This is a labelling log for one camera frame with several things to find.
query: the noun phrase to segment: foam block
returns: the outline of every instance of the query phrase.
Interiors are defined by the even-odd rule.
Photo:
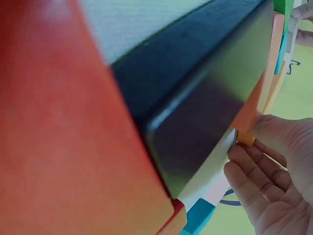
[[[284,56],[285,56],[286,49],[287,49],[287,41],[288,41],[288,32],[286,32],[282,36],[282,41],[281,41],[281,45],[280,45],[280,49],[279,49],[279,53],[278,53],[275,72],[274,72],[275,75],[279,74],[279,71],[281,70]]]
[[[174,214],[157,233],[157,235],[174,235],[178,234],[187,223],[186,209],[179,200],[173,200]]]
[[[287,64],[285,61],[283,61],[282,67],[280,69],[280,72],[278,75],[274,75],[272,84],[270,86],[269,94],[268,94],[268,99],[265,104],[265,109],[264,109],[264,114],[269,114],[271,111],[274,102],[277,98],[277,95],[280,91],[280,88],[282,86],[282,83],[284,81],[284,77],[286,76],[286,67]]]
[[[255,137],[250,132],[246,133],[246,132],[238,131],[237,140],[239,143],[242,143],[247,147],[252,147],[255,141]]]
[[[293,0],[274,0],[274,11],[285,15],[284,33],[288,29],[288,23],[293,9]]]
[[[263,73],[264,81],[263,81],[263,87],[258,103],[257,110],[261,113],[263,113],[265,108],[265,103],[268,98],[268,93],[270,89],[270,85],[273,80],[273,75],[277,63],[277,57],[278,52],[280,49],[280,43],[282,40],[282,34],[284,29],[284,21],[285,17],[283,14],[280,14],[278,12],[274,13],[273,16],[273,30],[272,30],[272,38],[270,41],[270,49],[268,53],[268,63],[265,69],[265,72]]]
[[[290,17],[289,25],[288,25],[288,41],[287,41],[287,49],[286,52],[289,54],[293,54],[294,43],[297,37],[297,32],[299,28],[299,20],[294,17]]]
[[[215,206],[200,198],[187,213],[187,225],[184,230],[191,235],[198,235],[212,217]]]

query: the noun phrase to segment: dark navy foam block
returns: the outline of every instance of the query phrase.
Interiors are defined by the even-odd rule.
[[[112,65],[144,144],[175,199],[267,65],[272,0],[214,0]]]
[[[209,222],[214,210],[215,206],[200,198],[188,211],[184,230],[191,235],[198,235]]]
[[[288,31],[286,31],[285,34],[282,36],[282,42],[280,44],[280,49],[279,49],[275,72],[274,72],[275,75],[279,74],[279,71],[282,67],[284,56],[287,50],[287,44],[288,44],[287,41],[288,41]]]

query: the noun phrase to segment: light blue foam block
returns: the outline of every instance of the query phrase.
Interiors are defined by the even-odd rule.
[[[209,222],[215,206],[200,198],[187,213],[187,224],[179,235],[198,235]]]
[[[276,62],[275,72],[274,74],[279,74],[279,71],[282,67],[284,56],[287,50],[287,40],[288,40],[288,30],[285,32],[285,34],[282,36],[282,41],[280,43],[280,49],[278,53],[278,58]]]

